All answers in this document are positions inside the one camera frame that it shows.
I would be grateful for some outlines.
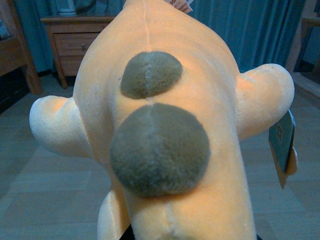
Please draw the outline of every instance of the plush leg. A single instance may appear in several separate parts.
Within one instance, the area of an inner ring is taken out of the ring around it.
[[[130,225],[122,190],[110,190],[100,207],[97,239],[119,240]]]
[[[289,109],[295,94],[293,80],[282,66],[265,64],[236,79],[237,132],[240,140],[275,124]]]

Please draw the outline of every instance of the plush arm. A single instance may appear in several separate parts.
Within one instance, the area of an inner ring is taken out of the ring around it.
[[[292,78],[280,65],[265,64],[240,74],[236,83],[239,139],[261,133],[281,119],[294,93]]]
[[[79,109],[72,97],[38,99],[30,111],[30,128],[35,139],[52,152],[69,157],[93,157]]]

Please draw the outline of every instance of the blue tag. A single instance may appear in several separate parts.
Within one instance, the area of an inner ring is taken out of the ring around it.
[[[289,110],[283,118],[269,129],[269,143],[282,173],[286,173],[289,153],[293,147],[295,119]]]

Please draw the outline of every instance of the wooden frame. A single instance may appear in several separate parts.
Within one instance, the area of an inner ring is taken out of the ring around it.
[[[41,82],[13,0],[0,0],[0,19],[11,35],[10,38],[0,41],[0,76],[22,68],[30,92],[34,95],[41,94]]]

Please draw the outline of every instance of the drawer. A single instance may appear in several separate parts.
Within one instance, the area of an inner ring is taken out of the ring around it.
[[[84,56],[62,56],[60,64],[65,76],[76,76]]]
[[[54,34],[59,56],[84,56],[99,32]]]

